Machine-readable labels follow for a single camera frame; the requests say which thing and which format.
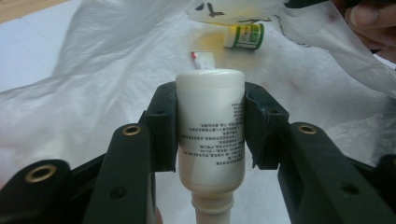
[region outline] brass insert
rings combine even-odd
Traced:
[[[122,130],[122,133],[124,135],[132,136],[132,135],[140,133],[140,130],[141,130],[141,128],[139,126],[131,125],[131,126],[124,128]]]
[[[309,125],[301,125],[298,127],[298,130],[300,130],[300,132],[302,133],[307,133],[307,134],[315,134],[317,133],[317,130]]]
[[[56,172],[56,166],[52,164],[46,164],[36,167],[31,170],[25,177],[25,181],[28,183],[37,183],[50,178]]]

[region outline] white bottle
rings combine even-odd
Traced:
[[[245,76],[230,69],[177,76],[178,170],[198,224],[228,224],[245,175]]]

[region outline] finger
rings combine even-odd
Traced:
[[[376,55],[392,63],[396,63],[396,48],[382,49]]]
[[[367,48],[367,49],[385,49],[387,46],[384,44],[381,44],[379,42],[374,41],[373,39],[361,35],[359,33],[355,33],[358,38],[361,40],[361,43]]]
[[[396,3],[365,0],[353,7],[348,19],[358,27],[382,28],[396,26]]]
[[[360,28],[351,25],[350,28],[355,32],[355,34],[359,34],[359,37],[361,38],[364,36],[365,38],[368,38],[372,40],[372,42],[376,42],[381,44],[382,46],[387,46],[387,47],[396,47],[396,28],[390,27],[390,28]]]
[[[161,216],[161,212],[158,207],[155,207],[155,218],[157,219],[157,224],[163,224],[163,216]]]

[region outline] person's hand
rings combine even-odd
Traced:
[[[396,3],[363,0],[348,7],[345,0],[333,0],[350,28],[368,49],[379,49],[378,56],[396,63]]]
[[[157,219],[157,224],[163,224],[163,217],[161,216],[161,212],[158,207],[155,207],[155,219]]]

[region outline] white cap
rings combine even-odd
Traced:
[[[192,194],[197,224],[230,224],[233,194],[199,195]]]

